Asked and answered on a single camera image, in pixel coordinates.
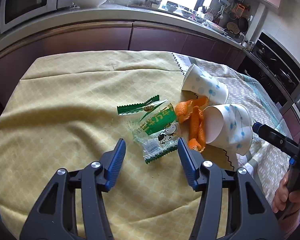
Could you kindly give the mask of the person's right hand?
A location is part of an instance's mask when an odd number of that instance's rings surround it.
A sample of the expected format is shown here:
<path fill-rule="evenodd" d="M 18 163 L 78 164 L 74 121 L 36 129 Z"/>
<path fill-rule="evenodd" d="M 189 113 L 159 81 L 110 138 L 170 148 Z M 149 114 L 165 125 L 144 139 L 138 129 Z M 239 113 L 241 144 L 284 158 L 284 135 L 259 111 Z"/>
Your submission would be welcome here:
<path fill-rule="evenodd" d="M 300 209 L 300 190 L 289 192 L 287 183 L 289 181 L 289 171 L 286 172 L 281 179 L 279 187 L 275 191 L 275 196 L 272 202 L 272 210 L 274 213 L 283 211 L 286 208 L 287 201 L 290 201 L 292 207 L 290 213 L 295 213 Z"/>

